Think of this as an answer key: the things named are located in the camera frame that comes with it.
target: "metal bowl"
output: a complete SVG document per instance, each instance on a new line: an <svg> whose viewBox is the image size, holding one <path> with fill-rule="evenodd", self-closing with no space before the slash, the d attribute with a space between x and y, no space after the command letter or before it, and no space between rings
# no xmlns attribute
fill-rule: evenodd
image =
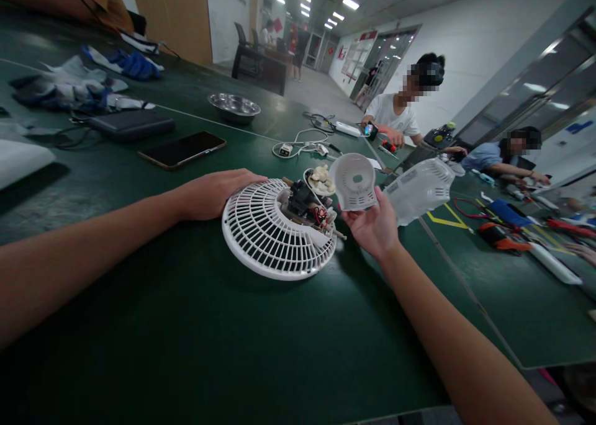
<svg viewBox="0 0 596 425"><path fill-rule="evenodd" d="M226 121L250 124L261 113L261 108L249 99L229 93L214 93L208 98L217 113Z"/></svg>

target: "blue shirt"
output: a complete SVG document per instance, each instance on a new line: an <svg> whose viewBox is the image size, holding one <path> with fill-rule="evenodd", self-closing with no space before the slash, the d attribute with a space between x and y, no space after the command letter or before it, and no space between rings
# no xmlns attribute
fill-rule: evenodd
<svg viewBox="0 0 596 425"><path fill-rule="evenodd" d="M516 156L511 158L510 164L515 166L518 158ZM502 163L501 148L499 143L484 143L471 151L467 157L461 161L461 165L466 169L476 169L482 172L483 170Z"/></svg>

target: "black case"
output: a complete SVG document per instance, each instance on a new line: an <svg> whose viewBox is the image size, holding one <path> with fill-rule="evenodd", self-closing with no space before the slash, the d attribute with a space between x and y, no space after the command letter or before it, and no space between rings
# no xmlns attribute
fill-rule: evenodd
<svg viewBox="0 0 596 425"><path fill-rule="evenodd" d="M172 118L152 110L128 110L91 118L89 125L112 141L125 143L148 136L171 132L176 128Z"/></svg>

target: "black smartphone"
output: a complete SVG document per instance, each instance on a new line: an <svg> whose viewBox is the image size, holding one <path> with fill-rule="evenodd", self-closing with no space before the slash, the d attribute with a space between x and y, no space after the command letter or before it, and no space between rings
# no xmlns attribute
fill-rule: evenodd
<svg viewBox="0 0 596 425"><path fill-rule="evenodd" d="M139 151L138 154L170 171L190 160L221 149L225 145L225 140L203 131L153 149Z"/></svg>

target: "white t-shirt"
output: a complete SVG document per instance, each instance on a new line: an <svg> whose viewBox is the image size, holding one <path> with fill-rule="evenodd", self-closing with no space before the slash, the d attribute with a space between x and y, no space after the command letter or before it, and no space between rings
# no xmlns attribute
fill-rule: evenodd
<svg viewBox="0 0 596 425"><path fill-rule="evenodd" d="M259 43L263 45L270 45L273 43L273 33L270 33L267 28L263 28L261 31L261 38L259 39Z"/></svg>
<svg viewBox="0 0 596 425"><path fill-rule="evenodd" d="M386 124L406 136L418 135L420 129L416 122L416 112L408 105L401 115L396 115L393 111L393 96L393 93L375 96L365 115L372 115L376 122Z"/></svg>

